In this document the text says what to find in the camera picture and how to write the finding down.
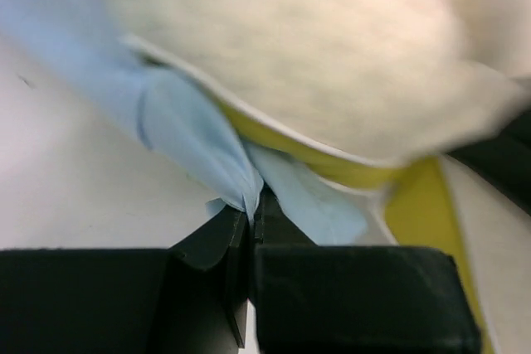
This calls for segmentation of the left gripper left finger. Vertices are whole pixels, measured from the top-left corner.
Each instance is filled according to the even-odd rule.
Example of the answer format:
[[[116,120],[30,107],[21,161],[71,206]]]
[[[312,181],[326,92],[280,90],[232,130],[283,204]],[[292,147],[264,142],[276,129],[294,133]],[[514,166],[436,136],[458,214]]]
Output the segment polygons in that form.
[[[167,249],[3,250],[4,353],[236,353],[248,221],[230,207]]]

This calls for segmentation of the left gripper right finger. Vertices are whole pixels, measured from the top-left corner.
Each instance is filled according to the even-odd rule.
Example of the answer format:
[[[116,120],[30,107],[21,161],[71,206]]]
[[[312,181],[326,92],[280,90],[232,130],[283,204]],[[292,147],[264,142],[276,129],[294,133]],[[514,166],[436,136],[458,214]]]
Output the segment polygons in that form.
[[[455,261],[422,246],[318,246],[261,193],[250,298],[263,353],[478,353]]]

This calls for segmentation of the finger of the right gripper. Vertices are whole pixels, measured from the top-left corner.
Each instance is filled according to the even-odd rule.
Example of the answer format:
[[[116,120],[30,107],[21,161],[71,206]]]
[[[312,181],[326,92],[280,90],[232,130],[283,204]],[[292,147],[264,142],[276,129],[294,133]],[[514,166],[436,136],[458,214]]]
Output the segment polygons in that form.
[[[521,209],[530,208],[530,111],[496,137],[457,148],[449,155],[479,174]]]

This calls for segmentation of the cream pillow yellow edge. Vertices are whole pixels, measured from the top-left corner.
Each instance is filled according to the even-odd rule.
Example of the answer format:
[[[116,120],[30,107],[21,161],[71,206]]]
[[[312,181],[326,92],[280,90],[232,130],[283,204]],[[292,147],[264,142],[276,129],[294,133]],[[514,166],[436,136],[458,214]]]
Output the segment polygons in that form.
[[[352,244],[316,245],[449,255],[478,353],[529,352],[530,208],[449,153],[530,111],[530,0],[106,2],[130,46],[199,85],[248,143],[363,213]]]

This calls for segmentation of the light blue pillowcase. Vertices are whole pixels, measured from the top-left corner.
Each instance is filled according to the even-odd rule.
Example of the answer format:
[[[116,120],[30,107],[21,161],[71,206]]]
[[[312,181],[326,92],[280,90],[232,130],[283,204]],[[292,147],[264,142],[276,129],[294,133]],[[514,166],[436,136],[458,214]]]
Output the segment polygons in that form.
[[[318,245],[350,245],[368,223],[353,201],[292,159],[242,141],[186,78],[145,65],[119,39],[103,0],[1,0],[1,33],[146,148],[254,216],[271,184],[282,211]]]

